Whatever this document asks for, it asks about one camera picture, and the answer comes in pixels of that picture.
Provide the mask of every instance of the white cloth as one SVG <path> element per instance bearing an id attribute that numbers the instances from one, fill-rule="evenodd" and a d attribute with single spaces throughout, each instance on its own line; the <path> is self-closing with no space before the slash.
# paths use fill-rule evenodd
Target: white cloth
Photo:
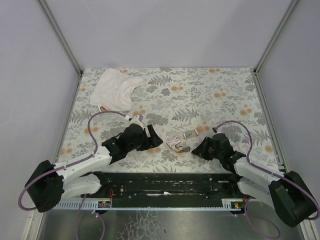
<path id="1" fill-rule="evenodd" d="M 132 106 L 130 94 L 144 80 L 139 76 L 129 76 L 119 70 L 109 68 L 104 71 L 91 96 L 91 106 L 102 106 L 107 111 L 129 111 Z"/>

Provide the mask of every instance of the floral pattern surface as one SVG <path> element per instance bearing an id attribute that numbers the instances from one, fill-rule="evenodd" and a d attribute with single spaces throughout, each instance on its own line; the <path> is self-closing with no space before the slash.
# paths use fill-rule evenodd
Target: floral pattern surface
<path id="1" fill-rule="evenodd" d="M 143 115 L 145 125 L 152 124 L 164 144 L 147 151 L 132 151 L 125 159 L 107 166 L 106 172 L 180 172 L 224 173 L 218 160 L 206 161 L 198 156 L 177 153 L 166 142 L 178 136 L 181 144 L 195 149 L 204 139 L 212 137 L 213 127 L 226 120 L 245 124 L 253 138 L 251 159 L 272 169 L 277 160 L 270 141 L 266 120 L 249 68 L 119 68 L 130 76 L 140 76 L 144 85 L 131 94 L 129 116 Z M 58 161 L 66 161 L 93 150 L 88 119 L 98 111 L 89 105 L 89 98 L 104 68 L 86 68 Z M 121 133 L 129 123 L 111 113 L 98 115 L 91 130 L 99 144 Z M 184 140 L 183 133 L 197 129 L 198 137 Z M 236 124 L 219 129 L 230 139 L 234 149 L 247 153 L 249 137 Z"/>

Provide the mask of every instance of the purple cable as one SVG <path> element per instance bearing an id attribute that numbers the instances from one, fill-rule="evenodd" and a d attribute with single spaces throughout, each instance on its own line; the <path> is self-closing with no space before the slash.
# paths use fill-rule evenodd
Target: purple cable
<path id="1" fill-rule="evenodd" d="M 87 197 L 87 194 L 84 195 L 81 203 L 80 203 L 80 206 L 78 208 L 78 211 L 77 211 L 77 214 L 76 214 L 76 218 L 75 218 L 75 236 L 76 236 L 76 240 L 80 240 L 79 238 L 79 235 L 78 235 L 78 218 L 79 218 L 79 214 L 80 214 L 80 209 L 82 208 L 82 205 L 84 204 L 84 201 Z M 105 235 L 105 232 L 106 232 L 106 224 L 105 224 L 105 221 L 103 219 L 103 217 L 100 215 L 100 214 L 96 214 L 96 216 L 98 216 L 102 222 L 102 234 L 101 234 L 101 237 L 99 240 L 102 240 L 104 238 L 104 235 Z"/>
<path id="2" fill-rule="evenodd" d="M 264 217 L 264 216 L 260 216 L 260 215 L 257 215 L 257 214 L 253 214 L 253 213 L 247 213 L 248 211 L 248 203 L 249 203 L 249 200 L 252 199 L 253 197 L 249 197 L 246 201 L 245 201 L 245 205 L 244 205 L 244 214 L 246 216 L 246 219 L 248 220 L 248 223 L 250 224 L 250 226 L 257 232 L 259 233 L 260 235 L 268 238 L 268 239 L 279 239 L 281 237 L 281 232 L 280 232 L 280 229 L 277 227 L 277 225 L 272 222 L 270 219 Z M 255 218 L 259 218 L 259 219 L 262 219 L 262 220 L 265 220 L 267 222 L 269 222 L 272 226 L 274 226 L 274 228 L 278 231 L 278 236 L 268 236 L 268 235 L 265 235 L 263 234 L 262 232 L 260 232 L 258 229 L 255 228 L 255 226 L 252 224 L 252 222 L 250 221 L 250 219 L 248 218 L 248 216 L 251 216 L 251 217 L 255 217 Z"/>
<path id="3" fill-rule="evenodd" d="M 249 150 L 248 150 L 248 152 L 247 152 L 247 154 L 246 154 L 246 160 L 247 160 L 247 162 L 248 162 L 251 166 L 255 167 L 256 169 L 259 169 L 259 170 L 261 170 L 261 171 L 263 171 L 263 172 L 265 172 L 265 173 L 267 173 L 267 174 L 270 174 L 271 176 L 275 176 L 275 177 L 277 177 L 277 178 L 279 178 L 279 179 L 282 179 L 283 181 L 286 181 L 287 183 L 289 183 L 289 184 L 291 184 L 292 186 L 294 186 L 295 188 L 297 188 L 300 192 L 302 192 L 304 195 L 306 195 L 306 196 L 312 201 L 312 203 L 313 203 L 313 204 L 315 205 L 315 207 L 316 207 L 316 215 L 315 215 L 314 217 L 308 217 L 307 219 L 308 219 L 308 220 L 317 220 L 318 218 L 320 218 L 320 207 L 319 207 L 319 204 L 317 203 L 317 201 L 315 200 L 315 198 L 312 197 L 307 191 L 305 191 L 302 187 L 300 187 L 299 185 L 297 185 L 297 184 L 294 183 L 293 181 L 291 181 L 291 180 L 285 178 L 284 176 L 280 175 L 280 174 L 282 174 L 282 173 L 278 174 L 278 173 L 272 172 L 272 171 L 270 171 L 270 170 L 267 170 L 267 169 L 265 169 L 265 168 L 263 168 L 263 167 L 260 167 L 260 166 L 256 165 L 254 162 L 251 162 L 251 161 L 250 161 L 249 155 L 250 155 L 251 150 L 252 150 L 252 148 L 253 148 L 253 140 L 252 140 L 252 136 L 251 136 L 251 133 L 250 133 L 249 129 L 248 129 L 244 124 L 242 124 L 242 123 L 239 122 L 239 121 L 228 120 L 228 121 L 225 121 L 225 122 L 219 124 L 218 126 L 216 126 L 215 129 L 217 130 L 217 129 L 220 128 L 222 125 L 225 125 L 225 124 L 228 124 L 228 123 L 236 123 L 236 124 L 241 125 L 241 126 L 246 130 L 246 132 L 247 132 L 247 134 L 248 134 L 248 136 L 249 136 L 250 148 L 249 148 Z M 247 211 L 246 208 L 248 208 L 248 200 L 247 200 L 247 202 L 245 203 L 245 207 L 244 207 L 245 213 L 246 213 L 246 211 Z M 271 223 L 271 224 L 278 230 L 278 232 L 279 232 L 279 236 L 277 236 L 277 237 L 275 237 L 275 238 L 274 238 L 274 237 L 271 237 L 271 236 L 264 235 L 263 233 L 261 233 L 260 231 L 258 231 L 258 230 L 252 225 L 250 219 L 248 218 L 248 214 L 245 214 L 245 217 L 246 217 L 246 219 L 248 220 L 249 224 L 252 226 L 252 228 L 253 228 L 258 234 L 260 234 L 260 235 L 262 235 L 262 236 L 264 236 L 264 237 L 266 237 L 266 238 L 270 238 L 270 239 L 278 239 L 278 238 L 280 238 L 281 233 L 280 233 L 278 227 L 277 227 L 272 221 L 270 221 L 269 219 L 267 219 L 267 218 L 265 218 L 265 217 L 263 217 L 263 216 L 259 216 L 259 215 L 256 215 L 256 214 L 251 214 L 251 213 L 249 213 L 249 215 L 268 221 L 268 222 Z"/>
<path id="4" fill-rule="evenodd" d="M 65 166 L 66 168 L 72 167 L 72 166 L 74 166 L 74 165 L 76 165 L 76 164 L 79 164 L 79 163 L 82 163 L 82 162 L 90 159 L 91 157 L 93 157 L 94 154 L 96 154 L 96 152 L 97 152 L 97 150 L 98 150 L 98 143 L 97 143 L 97 140 L 95 139 L 94 135 L 93 135 L 92 132 L 91 132 L 90 123 L 91 123 L 92 119 L 93 119 L 95 116 L 97 116 L 97 115 L 99 115 L 99 114 L 107 114 L 107 113 L 118 114 L 118 115 L 121 115 L 121 116 L 123 116 L 123 117 L 126 117 L 126 115 L 124 115 L 124 114 L 121 113 L 121 112 L 117 112 L 117 111 L 100 111 L 100 112 L 97 112 L 97 113 L 93 114 L 93 115 L 90 117 L 90 119 L 89 119 L 89 121 L 88 121 L 88 125 L 87 125 L 88 132 L 89 132 L 89 134 L 90 134 L 90 136 L 91 136 L 91 138 L 92 138 L 92 140 L 93 140 L 93 142 L 94 142 L 94 145 L 95 145 L 95 148 L 94 148 L 94 150 L 93 150 L 93 154 L 90 154 L 89 156 L 87 156 L 87 157 L 85 157 L 85 158 L 83 158 L 83 159 L 80 159 L 80 160 L 78 160 L 78 161 L 75 161 L 75 162 L 73 162 L 73 163 L 67 164 L 67 165 Z M 27 207 L 25 207 L 25 206 L 22 205 L 22 197 L 24 196 L 24 194 L 26 193 L 26 191 L 27 191 L 33 184 L 35 184 L 37 181 L 39 181 L 39 180 L 42 179 L 43 177 L 45 177 L 45 176 L 47 176 L 47 175 L 49 175 L 49 174 L 55 173 L 55 172 L 57 172 L 57 171 L 60 171 L 60 170 L 64 169 L 65 167 L 64 167 L 64 166 L 61 166 L 61 167 L 52 169 L 52 170 L 50 170 L 50 171 L 47 171 L 47 172 L 45 172 L 45 173 L 37 176 L 37 177 L 36 177 L 35 179 L 33 179 L 31 182 L 29 182 L 29 183 L 25 186 L 25 188 L 22 190 L 22 192 L 20 193 L 20 195 L 19 195 L 19 198 L 18 198 L 18 206 L 19 206 L 22 210 L 24 210 L 24 211 L 32 211 L 32 210 L 35 210 L 36 207 L 27 208 Z"/>

